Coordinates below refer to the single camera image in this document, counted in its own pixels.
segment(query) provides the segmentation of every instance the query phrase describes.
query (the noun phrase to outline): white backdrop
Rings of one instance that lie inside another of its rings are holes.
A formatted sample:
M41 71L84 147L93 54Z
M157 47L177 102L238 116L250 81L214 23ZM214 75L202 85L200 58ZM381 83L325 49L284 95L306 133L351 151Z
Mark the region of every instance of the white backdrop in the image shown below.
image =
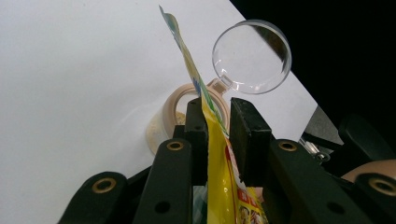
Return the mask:
M146 126L191 82L159 5L209 82L216 39L244 19L227 0L0 2L0 223L56 223L92 175L151 165ZM268 94L232 96L276 138L298 140L317 107L294 74Z

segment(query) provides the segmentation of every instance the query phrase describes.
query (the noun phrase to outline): black background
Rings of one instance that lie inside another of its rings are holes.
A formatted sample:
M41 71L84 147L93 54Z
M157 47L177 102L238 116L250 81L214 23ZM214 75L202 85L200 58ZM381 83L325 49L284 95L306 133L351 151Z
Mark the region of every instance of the black background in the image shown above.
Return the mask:
M348 113L396 150L396 7L392 1L232 0L285 34L291 71L338 127Z

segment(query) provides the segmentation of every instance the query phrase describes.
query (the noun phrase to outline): black mechanical part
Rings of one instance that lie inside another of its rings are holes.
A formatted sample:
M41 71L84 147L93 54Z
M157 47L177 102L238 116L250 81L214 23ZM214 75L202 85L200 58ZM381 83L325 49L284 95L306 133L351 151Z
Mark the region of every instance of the black mechanical part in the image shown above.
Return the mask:
M184 138L184 125L181 125L181 124L175 125L173 137L174 138Z
M358 175L350 197L374 223L396 223L396 180L381 174Z
M204 186L207 181L209 133L202 112L202 99L200 97L189 101L187 104L184 138L192 146L192 184L194 186Z
M273 223L372 223L300 144L271 143L264 206Z
M331 159L322 166L332 175L342 176L370 161L396 159L396 153L361 116L349 114L338 128L344 144L330 154Z
M248 187L262 187L272 130L249 101L231 99L230 142L240 179Z
M162 142L143 189L134 224L192 222L191 145L181 138Z
M121 222L119 222L120 224L130 224L134 219L150 171L151 166L128 178L128 192L126 194L128 203L126 204L125 213L121 214L122 219Z
M114 172L89 178L76 192L59 224L120 223L127 200L127 179Z

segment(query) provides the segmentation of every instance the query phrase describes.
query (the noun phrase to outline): colorful packaging print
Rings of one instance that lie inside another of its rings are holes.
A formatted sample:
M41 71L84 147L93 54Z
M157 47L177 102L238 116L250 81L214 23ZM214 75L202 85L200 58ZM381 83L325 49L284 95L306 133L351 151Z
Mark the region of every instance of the colorful packaging print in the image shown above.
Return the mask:
M245 187L239 181L228 132L181 38L176 18L172 14L164 13L161 7L160 10L183 54L191 81L202 99L209 132L207 223L268 223L254 189Z

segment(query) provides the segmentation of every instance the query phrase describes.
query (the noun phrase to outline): yellow snack bag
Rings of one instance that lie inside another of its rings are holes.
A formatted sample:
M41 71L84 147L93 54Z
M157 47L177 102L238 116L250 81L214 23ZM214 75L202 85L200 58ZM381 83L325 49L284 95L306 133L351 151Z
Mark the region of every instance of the yellow snack bag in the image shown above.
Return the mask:
M202 110L209 133L207 223L268 223L254 189L246 188L240 181L235 181L239 177L236 164L232 160L233 151L228 132L181 38L176 18L172 14L164 13L161 7L160 10L183 54L191 81L202 99Z

